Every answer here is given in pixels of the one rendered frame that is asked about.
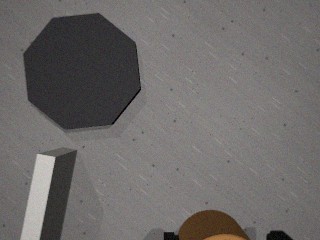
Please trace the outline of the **grey round turntable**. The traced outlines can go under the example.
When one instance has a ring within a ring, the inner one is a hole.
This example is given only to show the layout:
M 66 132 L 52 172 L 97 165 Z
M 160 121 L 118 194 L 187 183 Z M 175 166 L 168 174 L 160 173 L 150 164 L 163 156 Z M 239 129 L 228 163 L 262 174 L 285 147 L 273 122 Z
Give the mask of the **grey round turntable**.
M 320 0 L 0 0 L 0 240 L 204 210 L 320 240 Z

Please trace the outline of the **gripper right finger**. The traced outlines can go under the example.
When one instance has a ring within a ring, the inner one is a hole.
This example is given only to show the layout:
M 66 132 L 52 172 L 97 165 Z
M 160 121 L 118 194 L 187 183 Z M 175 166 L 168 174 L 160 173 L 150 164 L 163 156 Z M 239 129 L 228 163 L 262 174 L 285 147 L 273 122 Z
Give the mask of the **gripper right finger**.
M 293 240 L 289 237 L 284 231 L 270 231 L 270 234 L 267 234 L 266 240 Z

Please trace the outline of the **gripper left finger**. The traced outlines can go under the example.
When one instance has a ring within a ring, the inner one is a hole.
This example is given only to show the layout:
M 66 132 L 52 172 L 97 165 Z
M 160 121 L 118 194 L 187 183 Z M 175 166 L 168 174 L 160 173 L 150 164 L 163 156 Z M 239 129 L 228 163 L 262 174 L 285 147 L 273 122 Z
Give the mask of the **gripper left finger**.
M 179 235 L 175 235 L 174 232 L 164 232 L 164 240 L 179 240 Z

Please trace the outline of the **bronze bushing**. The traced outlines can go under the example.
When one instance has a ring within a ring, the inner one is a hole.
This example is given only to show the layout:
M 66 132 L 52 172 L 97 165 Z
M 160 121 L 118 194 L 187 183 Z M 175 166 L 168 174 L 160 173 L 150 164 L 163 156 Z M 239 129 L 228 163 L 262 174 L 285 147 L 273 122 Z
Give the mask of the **bronze bushing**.
M 250 240 L 228 214 L 204 210 L 190 216 L 181 226 L 179 240 Z

